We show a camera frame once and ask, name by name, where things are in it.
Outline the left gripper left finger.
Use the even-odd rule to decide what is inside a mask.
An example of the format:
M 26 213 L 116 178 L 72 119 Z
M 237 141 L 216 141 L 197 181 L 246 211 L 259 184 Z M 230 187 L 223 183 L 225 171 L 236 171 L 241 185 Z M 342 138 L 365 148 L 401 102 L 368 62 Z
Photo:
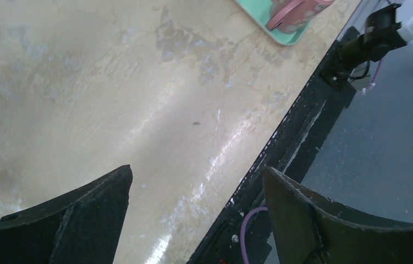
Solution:
M 112 263 L 133 173 L 121 166 L 0 219 L 0 263 Z

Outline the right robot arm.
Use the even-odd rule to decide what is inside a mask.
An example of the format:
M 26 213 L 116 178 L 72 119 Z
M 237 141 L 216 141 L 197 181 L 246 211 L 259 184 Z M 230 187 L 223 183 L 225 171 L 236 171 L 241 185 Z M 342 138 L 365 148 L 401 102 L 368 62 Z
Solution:
M 351 82 L 368 77 L 370 64 L 380 63 L 390 51 L 413 40 L 413 1 L 391 3 L 370 14 L 364 32 L 347 29 L 343 38 L 329 50 L 320 76 L 336 91 Z

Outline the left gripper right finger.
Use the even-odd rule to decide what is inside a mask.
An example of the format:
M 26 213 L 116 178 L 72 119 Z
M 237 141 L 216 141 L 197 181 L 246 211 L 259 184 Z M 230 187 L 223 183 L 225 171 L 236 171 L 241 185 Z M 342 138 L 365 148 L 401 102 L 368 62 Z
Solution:
M 273 167 L 263 189 L 280 263 L 413 263 L 413 223 L 345 206 Z

